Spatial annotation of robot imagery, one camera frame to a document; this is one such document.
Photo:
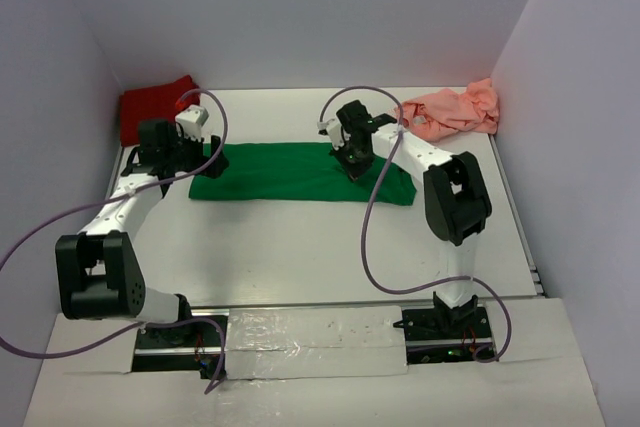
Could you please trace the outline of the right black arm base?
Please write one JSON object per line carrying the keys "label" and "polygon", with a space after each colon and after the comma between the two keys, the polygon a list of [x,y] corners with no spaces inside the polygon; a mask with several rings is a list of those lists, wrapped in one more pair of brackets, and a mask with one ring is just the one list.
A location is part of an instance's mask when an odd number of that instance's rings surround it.
{"label": "right black arm base", "polygon": [[449,330],[438,326],[434,308],[403,309],[393,327],[404,334],[409,365],[485,361],[496,354],[484,307]]}

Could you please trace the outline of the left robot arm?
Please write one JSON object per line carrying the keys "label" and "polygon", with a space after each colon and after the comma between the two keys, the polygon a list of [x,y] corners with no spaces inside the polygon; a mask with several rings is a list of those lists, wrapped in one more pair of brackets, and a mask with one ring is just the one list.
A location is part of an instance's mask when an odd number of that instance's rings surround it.
{"label": "left robot arm", "polygon": [[139,124],[139,144],[107,204],[79,233],[64,235],[56,243],[66,318],[160,323],[160,334],[177,346],[194,337],[196,322],[188,300],[146,285],[133,241],[174,182],[188,173],[215,179],[228,167],[221,138],[203,136],[207,118],[202,109],[190,108],[174,121]]}

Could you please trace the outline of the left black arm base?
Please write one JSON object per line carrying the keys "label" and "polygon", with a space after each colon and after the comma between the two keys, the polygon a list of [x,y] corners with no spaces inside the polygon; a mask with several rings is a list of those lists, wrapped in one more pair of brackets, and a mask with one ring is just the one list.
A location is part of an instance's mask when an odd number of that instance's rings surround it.
{"label": "left black arm base", "polygon": [[[131,371],[197,372],[202,380],[211,380],[220,360],[220,348],[218,330],[206,322],[171,329],[146,329],[136,335]],[[225,367],[221,364],[215,378],[225,377]]]}

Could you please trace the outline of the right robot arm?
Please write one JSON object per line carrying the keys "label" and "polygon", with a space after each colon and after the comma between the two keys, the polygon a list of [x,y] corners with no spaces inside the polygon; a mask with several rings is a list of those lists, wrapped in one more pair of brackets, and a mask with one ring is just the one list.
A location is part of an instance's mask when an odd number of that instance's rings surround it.
{"label": "right robot arm", "polygon": [[[359,101],[344,105],[334,119],[320,119],[318,131],[330,139],[330,154],[351,181],[362,177],[375,158],[385,160],[370,194],[360,234],[361,261],[368,280],[390,295],[433,289],[436,330],[447,338],[459,336],[477,308],[478,298],[473,293],[476,248],[492,214],[476,157],[438,148],[406,131],[389,114],[373,117]],[[393,165],[422,186],[425,219],[440,241],[440,267],[445,277],[423,287],[386,288],[375,280],[367,259],[366,236],[373,203]]]}

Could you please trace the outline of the green t-shirt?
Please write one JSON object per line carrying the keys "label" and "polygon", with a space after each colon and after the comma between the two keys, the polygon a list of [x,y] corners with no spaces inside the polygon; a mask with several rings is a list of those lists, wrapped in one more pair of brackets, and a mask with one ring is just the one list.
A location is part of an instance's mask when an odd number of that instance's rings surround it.
{"label": "green t-shirt", "polygon": [[189,198],[366,203],[385,160],[377,157],[351,181],[330,150],[328,143],[318,142],[227,144],[223,154],[229,166],[216,179],[194,177]]}

